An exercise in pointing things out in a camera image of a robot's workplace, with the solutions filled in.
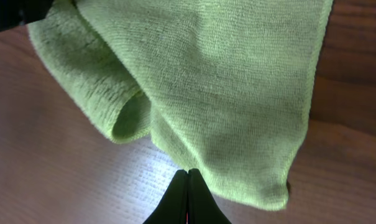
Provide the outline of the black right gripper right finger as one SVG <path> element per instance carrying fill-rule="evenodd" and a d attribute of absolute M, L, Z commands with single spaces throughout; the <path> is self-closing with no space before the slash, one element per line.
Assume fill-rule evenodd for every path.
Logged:
<path fill-rule="evenodd" d="M 188 223 L 231 224 L 218 207 L 198 169 L 188 171 Z"/>

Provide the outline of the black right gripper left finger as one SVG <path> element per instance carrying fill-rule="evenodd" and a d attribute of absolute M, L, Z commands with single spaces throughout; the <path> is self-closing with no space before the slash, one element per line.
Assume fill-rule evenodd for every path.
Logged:
<path fill-rule="evenodd" d="M 186 224 L 187 181 L 185 170 L 176 171 L 157 207 L 144 224 Z"/>

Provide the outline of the light green cloth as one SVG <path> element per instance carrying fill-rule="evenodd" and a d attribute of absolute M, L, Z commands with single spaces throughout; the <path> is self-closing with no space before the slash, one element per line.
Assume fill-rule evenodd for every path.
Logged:
<path fill-rule="evenodd" d="M 331 0 L 55 1 L 29 24 L 106 138 L 150 135 L 216 195 L 268 211 L 308 129 Z"/>

